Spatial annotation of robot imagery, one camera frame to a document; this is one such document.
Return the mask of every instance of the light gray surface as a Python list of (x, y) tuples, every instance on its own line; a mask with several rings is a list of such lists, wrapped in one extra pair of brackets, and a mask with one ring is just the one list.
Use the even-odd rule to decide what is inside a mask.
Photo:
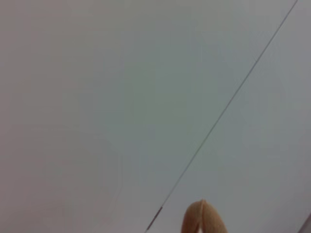
[(143, 232), (293, 2), (2, 0), (0, 227)]
[(298, 1), (149, 233), (180, 232), (201, 198), (230, 233), (299, 231), (311, 212), (310, 9)]

